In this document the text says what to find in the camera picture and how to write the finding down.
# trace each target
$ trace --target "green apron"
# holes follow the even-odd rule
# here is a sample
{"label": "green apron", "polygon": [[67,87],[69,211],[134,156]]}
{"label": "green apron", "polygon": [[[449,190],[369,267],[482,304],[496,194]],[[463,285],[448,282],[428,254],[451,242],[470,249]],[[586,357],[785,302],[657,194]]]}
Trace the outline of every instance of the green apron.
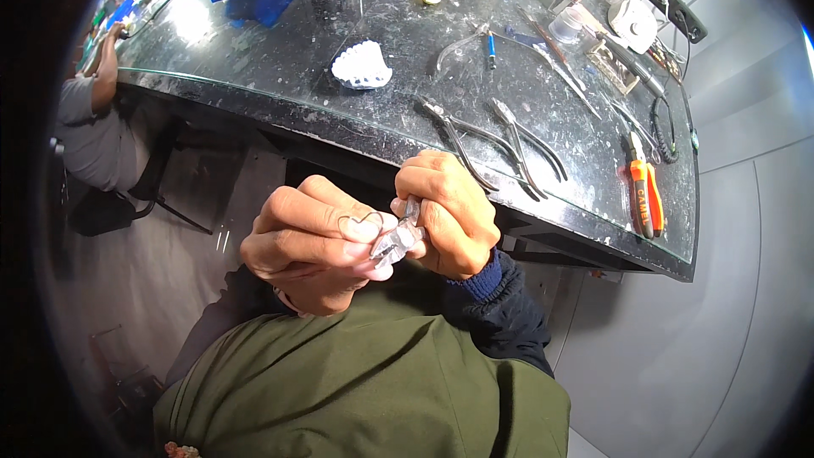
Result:
{"label": "green apron", "polygon": [[157,403],[158,446],[202,458],[565,456],[564,389],[481,354],[439,315],[443,281],[408,270],[341,315],[261,316],[227,332]]}

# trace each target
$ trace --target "electrical outlet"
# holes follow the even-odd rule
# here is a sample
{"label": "electrical outlet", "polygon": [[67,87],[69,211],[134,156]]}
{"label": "electrical outlet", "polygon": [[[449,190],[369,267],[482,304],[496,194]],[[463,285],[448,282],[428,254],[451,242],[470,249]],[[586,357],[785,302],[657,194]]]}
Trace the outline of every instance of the electrical outlet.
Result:
{"label": "electrical outlet", "polygon": [[698,20],[697,16],[693,14],[692,11],[689,10],[689,6],[684,3],[683,0],[667,0],[668,5],[670,6],[669,11],[665,11],[665,5],[662,3],[661,0],[649,0],[653,5],[655,5],[659,11],[664,13],[667,19],[673,23],[681,34],[687,36],[689,42],[693,45],[697,44],[698,41],[707,37],[707,28],[701,24],[701,21]]}

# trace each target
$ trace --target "orange and black pliers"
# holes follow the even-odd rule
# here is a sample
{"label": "orange and black pliers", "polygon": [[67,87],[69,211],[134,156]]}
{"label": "orange and black pliers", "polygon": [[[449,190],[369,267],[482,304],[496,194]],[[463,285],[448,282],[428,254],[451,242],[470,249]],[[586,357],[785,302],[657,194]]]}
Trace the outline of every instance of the orange and black pliers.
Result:
{"label": "orange and black pliers", "polygon": [[639,233],[647,239],[659,237],[664,229],[664,208],[656,185],[656,171],[647,162],[641,138],[630,132],[630,175],[633,177],[633,213]]}

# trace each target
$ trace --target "small plastic cup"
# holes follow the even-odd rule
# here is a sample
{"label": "small plastic cup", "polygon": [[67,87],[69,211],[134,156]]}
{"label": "small plastic cup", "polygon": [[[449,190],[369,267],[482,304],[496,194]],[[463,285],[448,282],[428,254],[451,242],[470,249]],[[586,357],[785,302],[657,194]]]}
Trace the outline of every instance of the small plastic cup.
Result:
{"label": "small plastic cup", "polygon": [[585,25],[582,15],[573,7],[567,7],[549,24],[549,32],[560,43],[572,45],[576,43],[582,25]]}

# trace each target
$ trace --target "cluttered table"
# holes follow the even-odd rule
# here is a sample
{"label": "cluttered table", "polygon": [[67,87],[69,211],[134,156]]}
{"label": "cluttered table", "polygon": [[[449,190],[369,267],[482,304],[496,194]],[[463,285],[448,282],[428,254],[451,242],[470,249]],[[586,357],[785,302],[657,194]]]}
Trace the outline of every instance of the cluttered table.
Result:
{"label": "cluttered table", "polygon": [[[121,83],[143,87],[250,117],[261,130],[283,129],[398,166],[422,148],[456,152],[442,121],[417,96],[455,119],[507,142],[507,127],[493,98],[518,123],[544,140],[562,161],[567,179],[535,144],[522,141],[529,173],[545,195],[530,191],[505,148],[457,129],[461,144],[485,181],[499,188],[489,198],[513,216],[508,232],[540,242],[543,257],[576,258],[574,265],[655,271],[692,280],[697,246],[698,172],[691,124],[675,79],[641,56],[661,83],[676,124],[679,159],[655,165],[664,230],[645,239],[636,227],[628,146],[631,127],[611,105],[621,102],[650,124],[653,97],[639,84],[627,96],[585,56],[596,44],[582,33],[561,45],[596,117],[538,53],[495,38],[490,69],[485,36],[436,62],[444,47],[488,24],[496,34],[537,36],[517,5],[541,25],[553,0],[170,0],[118,47]],[[583,0],[605,22],[607,4]],[[356,90],[332,75],[347,48],[379,43],[392,77],[383,87]],[[647,161],[653,154],[645,145]]]}

